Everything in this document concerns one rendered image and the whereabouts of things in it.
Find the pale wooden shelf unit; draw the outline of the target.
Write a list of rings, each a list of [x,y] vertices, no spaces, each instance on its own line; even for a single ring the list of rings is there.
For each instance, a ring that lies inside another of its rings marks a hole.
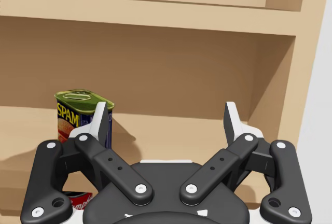
[[[270,193],[262,173],[195,206],[180,187],[227,148],[226,102],[268,143],[296,147],[325,2],[0,0],[0,222],[21,222],[37,146],[59,141],[54,95],[84,89],[114,103],[107,149],[153,199],[138,206],[72,172],[62,192],[93,198],[61,224],[250,224],[246,203]]]

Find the green and blue rectangular can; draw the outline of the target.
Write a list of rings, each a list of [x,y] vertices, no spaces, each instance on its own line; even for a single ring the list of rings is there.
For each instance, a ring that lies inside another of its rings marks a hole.
[[[62,143],[69,138],[74,128],[91,123],[98,102],[106,102],[108,110],[108,133],[103,144],[112,147],[112,114],[114,103],[89,90],[73,89],[57,92],[58,140]]]

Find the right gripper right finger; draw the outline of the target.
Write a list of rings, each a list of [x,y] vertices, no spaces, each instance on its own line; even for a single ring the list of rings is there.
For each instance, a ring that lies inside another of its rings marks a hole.
[[[226,102],[223,123],[227,148],[181,185],[180,200],[188,206],[198,205],[221,183],[235,191],[251,172],[259,172],[270,188],[260,204],[261,217],[271,224],[311,224],[295,146],[284,140],[265,141],[260,129],[241,122],[234,102]]]

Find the red and white can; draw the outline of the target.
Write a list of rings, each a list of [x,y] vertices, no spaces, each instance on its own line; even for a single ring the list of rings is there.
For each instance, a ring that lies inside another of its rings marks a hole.
[[[77,210],[84,210],[93,198],[91,192],[63,191],[63,193],[70,199],[72,207]]]

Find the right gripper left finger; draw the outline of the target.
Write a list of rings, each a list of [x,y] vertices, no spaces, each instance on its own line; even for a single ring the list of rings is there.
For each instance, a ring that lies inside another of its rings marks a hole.
[[[142,206],[153,199],[153,188],[113,150],[105,148],[108,128],[106,102],[96,105],[90,124],[75,128],[64,144],[48,140],[37,146],[21,210],[22,224],[61,224],[70,219],[73,207],[62,192],[68,174],[81,171],[98,191],[106,177],[131,203]]]

